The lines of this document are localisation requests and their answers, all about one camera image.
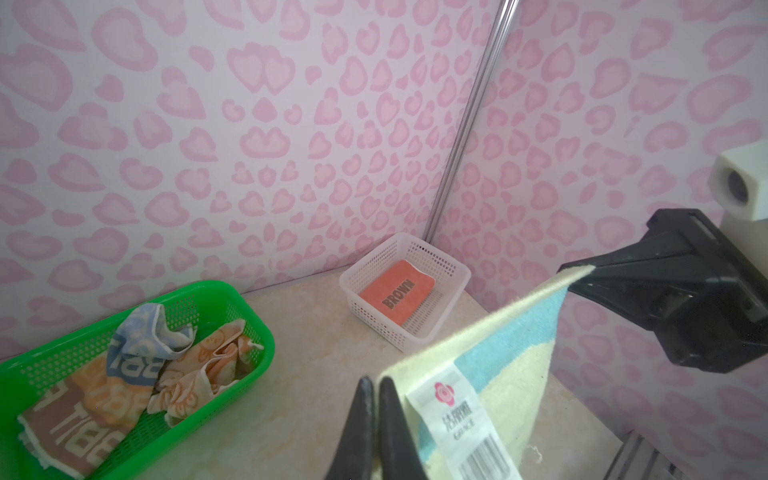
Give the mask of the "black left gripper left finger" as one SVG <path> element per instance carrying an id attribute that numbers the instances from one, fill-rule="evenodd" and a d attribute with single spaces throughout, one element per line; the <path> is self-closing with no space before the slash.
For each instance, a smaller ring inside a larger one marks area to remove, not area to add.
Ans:
<path id="1" fill-rule="evenodd" d="M 368 376 L 358 381 L 335 456 L 325 480 L 368 480 L 374 457 L 374 386 Z"/>

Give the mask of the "orange blue lettered towel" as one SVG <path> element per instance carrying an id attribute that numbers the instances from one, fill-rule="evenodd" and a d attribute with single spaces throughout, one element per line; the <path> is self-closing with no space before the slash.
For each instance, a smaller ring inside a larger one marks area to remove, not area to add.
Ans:
<path id="1" fill-rule="evenodd" d="M 19 440 L 43 469 L 86 478 L 138 424 L 161 370 L 190 349 L 196 333 L 192 324 L 171 330 L 161 304 L 137 307 L 103 353 L 17 417 Z"/>

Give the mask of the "red brown bear towel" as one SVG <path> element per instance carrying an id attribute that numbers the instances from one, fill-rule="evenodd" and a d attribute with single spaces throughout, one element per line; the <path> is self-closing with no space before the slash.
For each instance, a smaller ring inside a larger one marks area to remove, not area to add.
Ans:
<path id="1" fill-rule="evenodd" d="M 428 298 L 436 280 L 406 260 L 376 278 L 360 297 L 398 326 L 403 326 Z"/>

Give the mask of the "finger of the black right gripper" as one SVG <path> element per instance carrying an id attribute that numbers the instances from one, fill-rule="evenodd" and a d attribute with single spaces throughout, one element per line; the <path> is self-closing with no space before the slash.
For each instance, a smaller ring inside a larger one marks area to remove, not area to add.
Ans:
<path id="1" fill-rule="evenodd" d="M 663 232 L 617 251 L 562 264 L 589 267 L 569 290 L 645 330 L 658 330 L 720 283 L 720 260 L 679 232 Z"/>

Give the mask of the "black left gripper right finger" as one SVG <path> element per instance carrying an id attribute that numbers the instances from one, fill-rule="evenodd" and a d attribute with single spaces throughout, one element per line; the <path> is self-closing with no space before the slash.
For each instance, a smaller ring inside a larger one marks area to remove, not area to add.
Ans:
<path id="1" fill-rule="evenodd" d="M 379 455 L 384 480 L 427 480 L 390 377 L 379 384 Z"/>

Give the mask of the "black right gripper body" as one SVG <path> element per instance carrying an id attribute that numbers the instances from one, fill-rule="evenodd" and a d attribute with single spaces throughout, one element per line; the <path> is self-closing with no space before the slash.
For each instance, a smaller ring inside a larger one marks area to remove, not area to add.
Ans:
<path id="1" fill-rule="evenodd" d="M 637 323 L 671 363 L 725 374 L 766 356 L 767 279 L 702 212 L 657 210 L 637 245 Z"/>

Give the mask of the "pale yellow teal towel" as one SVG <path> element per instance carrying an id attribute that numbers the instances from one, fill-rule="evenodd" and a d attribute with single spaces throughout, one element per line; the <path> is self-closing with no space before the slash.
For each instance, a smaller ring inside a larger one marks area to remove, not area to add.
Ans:
<path id="1" fill-rule="evenodd" d="M 385 370 L 428 479 L 517 479 L 546 387 L 561 307 L 591 272 L 525 297 Z"/>

